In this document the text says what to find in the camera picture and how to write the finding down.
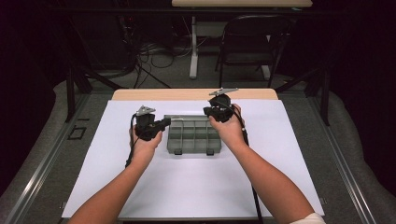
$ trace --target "forearm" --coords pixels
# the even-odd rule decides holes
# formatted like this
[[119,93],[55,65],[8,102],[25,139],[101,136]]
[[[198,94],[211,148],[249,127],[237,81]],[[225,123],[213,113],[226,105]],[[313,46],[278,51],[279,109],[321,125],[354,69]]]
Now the forearm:
[[314,212],[297,186],[249,146],[239,144],[230,150],[278,223],[290,223]]
[[147,166],[145,162],[132,161],[125,170],[85,202],[69,223],[114,223]]

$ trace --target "white surface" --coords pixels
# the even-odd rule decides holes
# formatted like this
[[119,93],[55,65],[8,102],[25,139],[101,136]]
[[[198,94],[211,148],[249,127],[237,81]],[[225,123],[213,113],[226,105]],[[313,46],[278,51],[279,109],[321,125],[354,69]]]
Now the white surface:
[[268,65],[262,65],[262,73],[264,74],[266,80],[270,79],[271,71]]
[[[284,172],[324,215],[281,101],[233,100],[242,107],[250,146]],[[73,213],[122,171],[129,154],[130,120],[141,106],[163,115],[203,115],[207,101],[109,101],[63,217]],[[127,218],[257,217],[250,183],[225,145],[220,154],[175,156],[167,129],[154,158],[120,213]],[[261,204],[264,217],[271,216]]]
[[198,73],[198,54],[191,55],[190,78],[196,79]]

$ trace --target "metal bar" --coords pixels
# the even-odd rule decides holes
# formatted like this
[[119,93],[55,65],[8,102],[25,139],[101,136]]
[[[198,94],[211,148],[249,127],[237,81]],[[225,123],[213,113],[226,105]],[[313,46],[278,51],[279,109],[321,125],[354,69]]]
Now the metal bar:
[[76,112],[76,97],[74,90],[74,79],[73,79],[73,70],[69,68],[69,72],[66,76],[66,88],[67,88],[67,118],[66,123],[73,118]]
[[346,185],[346,189],[352,199],[352,202],[354,203],[356,210],[361,217],[361,222],[363,224],[375,224],[375,218],[373,214],[370,211],[370,208],[364,199],[364,196],[361,192],[361,188],[359,187],[358,183],[355,180],[355,177],[353,176],[352,172],[349,169],[349,166],[347,165],[347,161],[343,155],[343,152],[340,148],[340,146],[337,143],[337,140],[335,139],[332,129],[330,126],[327,126],[323,120],[321,119],[321,115],[318,111],[318,100],[312,97],[308,98],[308,102],[311,105],[311,107],[314,110],[314,114],[320,123],[323,131],[326,133],[329,143],[332,147],[331,154],[334,160],[335,165],[338,168],[338,171],[340,172],[341,177],[344,180],[344,183]]
[[87,104],[89,99],[89,95],[82,94],[77,103],[77,110],[73,118],[70,119],[70,122],[65,123],[58,136],[56,137],[54,144],[51,150],[47,153],[44,159],[40,162],[35,173],[30,179],[29,183],[26,185],[25,190],[23,191],[21,197],[16,202],[15,206],[12,208],[9,213],[6,224],[8,223],[22,223],[24,216],[29,210],[31,204],[35,200],[35,196],[40,191],[44,181],[46,180],[48,174],[50,173],[50,169],[55,163],[59,153],[61,152],[61,146],[63,144],[64,139],[67,138],[67,135],[74,128],[74,124],[77,121],[78,115],[81,113],[84,105]]

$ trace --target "gray plastic organizer box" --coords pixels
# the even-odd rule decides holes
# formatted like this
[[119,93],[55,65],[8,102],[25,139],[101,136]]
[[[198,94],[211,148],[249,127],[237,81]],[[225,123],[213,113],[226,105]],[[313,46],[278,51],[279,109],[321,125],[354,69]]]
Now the gray plastic organizer box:
[[169,126],[169,153],[205,153],[213,156],[220,153],[221,140],[218,132],[210,125],[207,116],[195,115],[165,115],[171,119]]

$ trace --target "table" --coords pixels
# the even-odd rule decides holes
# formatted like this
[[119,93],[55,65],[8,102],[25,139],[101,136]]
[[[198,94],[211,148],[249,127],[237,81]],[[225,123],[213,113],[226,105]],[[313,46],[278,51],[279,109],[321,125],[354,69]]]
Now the table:
[[[311,7],[311,0],[172,0],[173,7]],[[193,16],[191,21],[191,67],[190,78],[197,78],[198,70],[198,50],[197,50],[197,21]]]
[[[215,89],[118,90],[108,102],[78,180],[64,209],[69,218],[97,190],[118,174],[129,154],[128,129],[141,105],[156,108],[156,119],[166,114],[203,115]],[[241,89],[227,93],[242,106],[249,143],[283,171],[302,190],[315,211],[324,215],[288,115],[276,92]],[[250,183],[232,155],[222,146],[214,156],[169,154],[167,131],[154,158],[139,180],[120,220],[255,219]],[[260,202],[262,215],[271,214]]]

